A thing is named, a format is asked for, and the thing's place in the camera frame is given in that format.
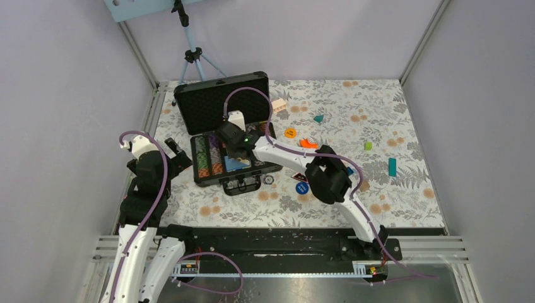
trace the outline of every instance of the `blue disc with white text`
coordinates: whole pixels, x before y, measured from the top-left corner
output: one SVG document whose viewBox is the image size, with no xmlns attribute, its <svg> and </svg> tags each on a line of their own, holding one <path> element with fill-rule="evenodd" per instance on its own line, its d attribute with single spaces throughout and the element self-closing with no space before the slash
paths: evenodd
<svg viewBox="0 0 535 303">
<path fill-rule="evenodd" d="M 299 182 L 295 186 L 295 191 L 298 194 L 306 194 L 309 191 L 309 185 L 307 183 L 305 183 L 305 182 Z"/>
</svg>

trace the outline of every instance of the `case lid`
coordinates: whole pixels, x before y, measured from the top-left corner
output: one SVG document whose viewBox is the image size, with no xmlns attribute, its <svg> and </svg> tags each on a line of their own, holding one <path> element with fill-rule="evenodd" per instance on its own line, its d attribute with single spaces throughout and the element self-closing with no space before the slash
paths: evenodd
<svg viewBox="0 0 535 303">
<path fill-rule="evenodd" d="M 191 135 L 214 131 L 223 124 L 223 104 L 237 88 L 250 86 L 269 96 L 268 75 L 263 71 L 210 81 L 179 85 L 174 97 L 187 132 Z M 228 111 L 241 110 L 245 123 L 266 121 L 269 105 L 252 90 L 237 92 L 228 101 Z"/>
</svg>

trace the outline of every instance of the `poker chip case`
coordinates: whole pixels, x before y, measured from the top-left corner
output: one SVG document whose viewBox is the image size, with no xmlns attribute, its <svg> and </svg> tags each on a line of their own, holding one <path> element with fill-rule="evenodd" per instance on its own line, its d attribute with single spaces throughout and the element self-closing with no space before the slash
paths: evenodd
<svg viewBox="0 0 535 303">
<path fill-rule="evenodd" d="M 198 186 L 221 184 L 226 194 L 248 193 L 261 187 L 261 175 L 282 166 L 254 158 L 238 161 L 226 154 L 214 131 L 223 124 L 223 104 L 237 88 L 253 87 L 269 96 L 268 76 L 262 71 L 211 81 L 179 85 L 174 97 L 191 138 L 193 179 Z M 228 111 L 241 110 L 247 131 L 265 131 L 269 106 L 264 97 L 251 90 L 237 92 L 228 102 Z M 273 125 L 269 125 L 275 138 Z"/>
</svg>

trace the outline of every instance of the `black handle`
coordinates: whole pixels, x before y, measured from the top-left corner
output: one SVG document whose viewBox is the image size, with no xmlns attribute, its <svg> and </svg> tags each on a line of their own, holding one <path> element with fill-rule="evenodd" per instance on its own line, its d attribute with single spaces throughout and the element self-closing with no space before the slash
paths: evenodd
<svg viewBox="0 0 535 303">
<path fill-rule="evenodd" d="M 256 191 L 262 186 L 262 182 L 260 181 L 260 177 L 258 175 L 254 176 L 254 183 L 253 184 L 245 184 L 244 182 L 238 181 L 238 187 L 234 188 L 228 188 L 228 182 L 223 183 L 223 190 L 225 191 L 225 194 L 229 196 L 236 196 L 237 194 L 245 194 L 250 193 L 251 191 Z"/>
</svg>

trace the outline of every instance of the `tripod leg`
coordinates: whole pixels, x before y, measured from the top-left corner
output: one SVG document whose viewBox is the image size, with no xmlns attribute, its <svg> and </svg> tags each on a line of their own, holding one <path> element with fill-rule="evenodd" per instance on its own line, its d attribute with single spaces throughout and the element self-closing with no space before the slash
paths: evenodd
<svg viewBox="0 0 535 303">
<path fill-rule="evenodd" d="M 197 71 L 199 72 L 199 76 L 201 77 L 201 81 L 206 80 L 206 75 L 203 71 L 203 66 L 201 65 L 201 60 L 197 59 L 195 60 L 195 66 L 197 67 Z"/>
<path fill-rule="evenodd" d="M 219 71 L 224 77 L 228 77 L 225 72 L 223 72 L 221 68 L 217 64 L 215 64 L 214 61 L 212 61 L 212 59 L 210 59 L 210 57 L 208 57 L 206 54 L 201 54 L 201 57 L 203 57 L 206 62 L 210 63 L 210 65 L 217 69 L 217 71 Z"/>
<path fill-rule="evenodd" d="M 184 60 L 184 65 L 182 66 L 182 74 L 180 75 L 179 85 L 183 84 L 184 82 L 184 76 L 185 76 L 185 71 L 187 69 L 187 65 L 188 65 L 188 62 Z M 177 105 L 177 99 L 173 98 L 173 101 L 171 102 L 171 106 L 175 106 L 175 105 Z"/>
</svg>

